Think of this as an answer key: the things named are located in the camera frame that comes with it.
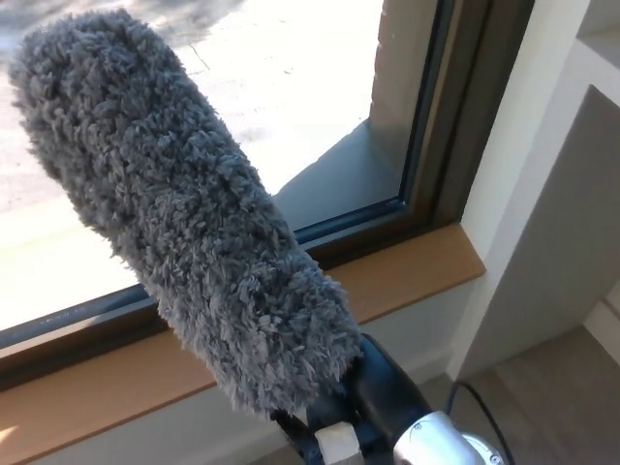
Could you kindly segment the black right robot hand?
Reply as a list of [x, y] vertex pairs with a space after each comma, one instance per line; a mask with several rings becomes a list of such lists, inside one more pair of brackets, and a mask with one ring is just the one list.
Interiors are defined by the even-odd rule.
[[448, 464], [445, 418], [371, 337], [314, 337], [303, 353], [306, 418], [270, 418], [305, 464]]

